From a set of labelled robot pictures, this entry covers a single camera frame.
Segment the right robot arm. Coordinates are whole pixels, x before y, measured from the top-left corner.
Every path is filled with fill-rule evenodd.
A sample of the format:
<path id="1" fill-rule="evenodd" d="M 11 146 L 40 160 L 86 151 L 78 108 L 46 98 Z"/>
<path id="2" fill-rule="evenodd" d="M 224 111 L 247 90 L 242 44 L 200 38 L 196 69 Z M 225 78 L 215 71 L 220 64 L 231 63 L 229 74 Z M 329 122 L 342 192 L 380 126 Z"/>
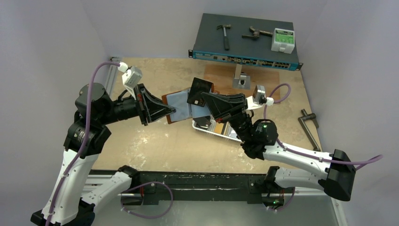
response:
<path id="1" fill-rule="evenodd" d="M 244 94 L 210 92 L 201 92 L 200 96 L 216 122 L 227 122 L 233 128 L 249 158 L 282 162 L 298 169 L 299 179 L 291 178 L 282 168 L 266 176 L 264 185 L 267 190 L 275 192 L 279 188 L 307 187 L 319 189 L 341 201 L 350 201 L 356 169 L 344 151 L 324 153 L 282 143 L 274 121 L 252 121 L 254 115 L 248 112 L 273 105 L 273 98 L 259 94 L 245 97 Z"/>

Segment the white plastic basket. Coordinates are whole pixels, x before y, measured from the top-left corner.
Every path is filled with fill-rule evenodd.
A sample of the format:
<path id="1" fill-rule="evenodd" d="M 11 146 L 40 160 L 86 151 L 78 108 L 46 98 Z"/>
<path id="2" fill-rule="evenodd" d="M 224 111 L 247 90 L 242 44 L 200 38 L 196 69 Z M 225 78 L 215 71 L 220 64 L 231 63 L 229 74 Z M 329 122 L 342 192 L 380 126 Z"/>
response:
<path id="1" fill-rule="evenodd" d="M 227 123 L 217 123 L 213 118 L 206 124 L 205 127 L 200 126 L 195 120 L 192 120 L 192 127 L 195 130 L 212 134 L 218 137 L 226 138 L 229 140 L 237 141 L 241 143 L 235 130 Z"/>

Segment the brown leather card holder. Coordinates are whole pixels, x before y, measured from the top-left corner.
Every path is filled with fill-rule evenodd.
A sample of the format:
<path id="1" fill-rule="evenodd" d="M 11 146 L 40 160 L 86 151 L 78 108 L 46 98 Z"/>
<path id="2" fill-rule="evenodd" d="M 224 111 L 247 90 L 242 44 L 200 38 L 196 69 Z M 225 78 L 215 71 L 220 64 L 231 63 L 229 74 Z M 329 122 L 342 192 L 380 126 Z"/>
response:
<path id="1" fill-rule="evenodd" d="M 168 124 L 184 121 L 186 119 L 196 119 L 211 116 L 211 112 L 207 104 L 204 106 L 197 106 L 187 103 L 189 92 L 190 88 L 187 88 L 162 96 L 162 102 L 174 108 L 174 112 L 166 116 Z"/>

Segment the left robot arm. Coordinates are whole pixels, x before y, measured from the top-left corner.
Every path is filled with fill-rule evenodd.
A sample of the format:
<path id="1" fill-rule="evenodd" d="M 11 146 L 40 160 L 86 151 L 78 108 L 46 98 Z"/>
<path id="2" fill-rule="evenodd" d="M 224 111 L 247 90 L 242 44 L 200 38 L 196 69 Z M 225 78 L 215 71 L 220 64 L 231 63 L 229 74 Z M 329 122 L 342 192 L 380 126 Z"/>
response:
<path id="1" fill-rule="evenodd" d="M 87 177 L 111 136 L 108 124 L 138 117 L 148 125 L 175 112 L 153 96 L 143 84 L 129 97 L 111 100 L 99 83 L 87 84 L 75 101 L 77 111 L 65 141 L 62 166 L 54 190 L 45 207 L 34 212 L 31 222 L 38 226 L 89 226 L 99 210 L 122 192 L 144 194 L 155 181 L 145 181 L 138 170 L 120 167 L 110 180 L 82 195 Z"/>

